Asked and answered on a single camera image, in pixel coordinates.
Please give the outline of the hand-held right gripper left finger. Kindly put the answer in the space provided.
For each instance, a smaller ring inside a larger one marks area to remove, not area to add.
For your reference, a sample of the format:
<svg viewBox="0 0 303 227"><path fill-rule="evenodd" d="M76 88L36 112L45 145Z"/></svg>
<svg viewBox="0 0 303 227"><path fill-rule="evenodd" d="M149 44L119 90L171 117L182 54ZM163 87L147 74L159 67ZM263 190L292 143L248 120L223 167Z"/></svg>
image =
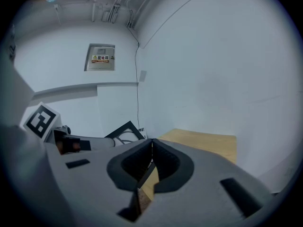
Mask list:
<svg viewBox="0 0 303 227"><path fill-rule="evenodd" d="M151 140L61 155L46 152L52 173L80 226L153 225L151 207L139 207L138 184L152 160Z"/></svg>

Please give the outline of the person's grey shirt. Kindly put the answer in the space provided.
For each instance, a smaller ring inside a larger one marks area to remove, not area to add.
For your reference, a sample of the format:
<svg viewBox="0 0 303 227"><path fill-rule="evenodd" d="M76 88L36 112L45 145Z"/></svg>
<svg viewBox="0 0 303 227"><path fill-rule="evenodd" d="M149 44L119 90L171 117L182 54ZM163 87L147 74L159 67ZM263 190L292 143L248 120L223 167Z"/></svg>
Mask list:
<svg viewBox="0 0 303 227"><path fill-rule="evenodd" d="M0 125L19 125L34 91L15 68L15 28L11 25L0 42Z"/></svg>

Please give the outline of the grey electrical panel box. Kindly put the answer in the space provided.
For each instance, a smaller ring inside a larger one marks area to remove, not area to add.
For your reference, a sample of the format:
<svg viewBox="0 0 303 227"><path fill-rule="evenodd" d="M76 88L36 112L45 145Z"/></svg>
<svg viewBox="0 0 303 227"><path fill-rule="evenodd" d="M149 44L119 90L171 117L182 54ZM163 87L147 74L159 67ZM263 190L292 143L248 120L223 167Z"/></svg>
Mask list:
<svg viewBox="0 0 303 227"><path fill-rule="evenodd" d="M90 44L84 71L114 71L115 58L115 45Z"/></svg>

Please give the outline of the white conduit run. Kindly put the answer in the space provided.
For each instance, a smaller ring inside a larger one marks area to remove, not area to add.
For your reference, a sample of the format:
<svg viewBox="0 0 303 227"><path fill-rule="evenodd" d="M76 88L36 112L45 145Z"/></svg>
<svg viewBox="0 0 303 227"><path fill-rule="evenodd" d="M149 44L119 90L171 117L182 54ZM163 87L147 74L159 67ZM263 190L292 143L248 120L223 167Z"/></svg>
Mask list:
<svg viewBox="0 0 303 227"><path fill-rule="evenodd" d="M73 25L101 22L103 14L109 12L112 4L98 1L54 4L52 13L56 24Z"/></svg>

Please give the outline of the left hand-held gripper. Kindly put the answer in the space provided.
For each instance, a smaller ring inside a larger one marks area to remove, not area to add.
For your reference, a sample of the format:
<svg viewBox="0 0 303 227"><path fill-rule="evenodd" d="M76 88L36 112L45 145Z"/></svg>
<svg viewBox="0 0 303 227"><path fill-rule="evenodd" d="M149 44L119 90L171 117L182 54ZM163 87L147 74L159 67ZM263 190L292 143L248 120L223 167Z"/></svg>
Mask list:
<svg viewBox="0 0 303 227"><path fill-rule="evenodd" d="M91 138L90 144L88 140L71 135L70 128L62 124L61 115L42 102L26 119L24 128L35 134L43 142L51 143L55 146L56 142L61 138L80 139L80 151L103 150L116 146L116 142L112 138Z"/></svg>

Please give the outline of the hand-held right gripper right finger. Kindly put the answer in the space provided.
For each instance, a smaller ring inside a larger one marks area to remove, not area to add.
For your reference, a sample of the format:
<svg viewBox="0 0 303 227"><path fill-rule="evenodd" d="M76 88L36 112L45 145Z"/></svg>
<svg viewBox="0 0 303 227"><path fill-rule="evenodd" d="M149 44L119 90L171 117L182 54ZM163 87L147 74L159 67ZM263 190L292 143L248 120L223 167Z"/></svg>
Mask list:
<svg viewBox="0 0 303 227"><path fill-rule="evenodd" d="M234 227L272 200L268 188L224 157L153 140L159 173L142 227Z"/></svg>

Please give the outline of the person's left hand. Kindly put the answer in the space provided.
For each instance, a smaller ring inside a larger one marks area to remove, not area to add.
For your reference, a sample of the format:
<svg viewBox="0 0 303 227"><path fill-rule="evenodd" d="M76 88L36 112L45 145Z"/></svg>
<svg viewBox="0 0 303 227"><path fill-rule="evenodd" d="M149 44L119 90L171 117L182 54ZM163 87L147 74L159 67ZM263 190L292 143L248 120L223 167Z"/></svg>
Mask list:
<svg viewBox="0 0 303 227"><path fill-rule="evenodd" d="M76 153L80 151L80 139L61 138L56 142L56 146L61 155L66 153Z"/></svg>

